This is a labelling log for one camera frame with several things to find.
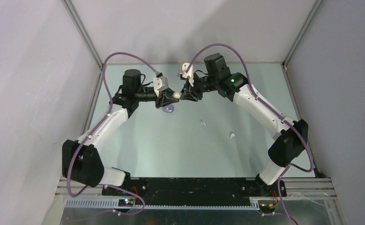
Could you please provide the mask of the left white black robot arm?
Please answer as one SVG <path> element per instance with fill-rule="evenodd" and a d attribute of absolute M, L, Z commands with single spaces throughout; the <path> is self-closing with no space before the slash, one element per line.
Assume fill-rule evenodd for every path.
<path fill-rule="evenodd" d="M 127 195 L 132 183 L 126 179 L 127 172 L 106 166 L 103 146 L 138 108 L 140 102 L 154 102 L 156 108 L 177 103 L 181 93 L 168 87 L 166 77 L 158 75 L 153 86 L 145 86 L 141 78 L 145 75 L 137 69 L 128 69 L 122 77 L 123 83 L 114 95 L 98 123 L 76 140 L 66 140 L 62 145 L 62 175 L 89 187 L 113 185 L 120 195 Z"/>

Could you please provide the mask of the white charging case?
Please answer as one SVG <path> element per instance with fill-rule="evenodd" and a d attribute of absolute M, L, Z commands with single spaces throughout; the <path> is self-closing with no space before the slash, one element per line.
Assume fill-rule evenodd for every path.
<path fill-rule="evenodd" d="M 180 99 L 180 98 L 181 98 L 181 93 L 180 93 L 180 92 L 174 92 L 174 93 L 172 94 L 172 96 L 173 96 L 174 98 L 176 98 L 176 99 Z"/>

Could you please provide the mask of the purple charging case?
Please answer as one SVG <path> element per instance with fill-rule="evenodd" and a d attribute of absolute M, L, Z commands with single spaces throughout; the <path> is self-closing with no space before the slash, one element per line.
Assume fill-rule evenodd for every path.
<path fill-rule="evenodd" d="M 174 106 L 173 105 L 167 105 L 167 106 L 162 107 L 162 110 L 165 113 L 173 113 L 174 112 Z"/>

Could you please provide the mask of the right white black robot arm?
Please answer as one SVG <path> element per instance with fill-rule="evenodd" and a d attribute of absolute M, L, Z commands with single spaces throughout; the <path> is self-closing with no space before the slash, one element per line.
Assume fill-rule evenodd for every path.
<path fill-rule="evenodd" d="M 191 64 L 182 64 L 179 77 L 186 83 L 179 99 L 199 101 L 203 93 L 217 91 L 220 96 L 243 107 L 265 127 L 274 143 L 268 150 L 269 161 L 258 175 L 260 180 L 256 183 L 256 190 L 260 195 L 268 196 L 292 160 L 306 150 L 308 124 L 303 119 L 294 120 L 275 109 L 248 83 L 245 75 L 230 71 L 221 54 L 212 54 L 204 62 L 207 71 L 203 77 L 193 71 Z"/>

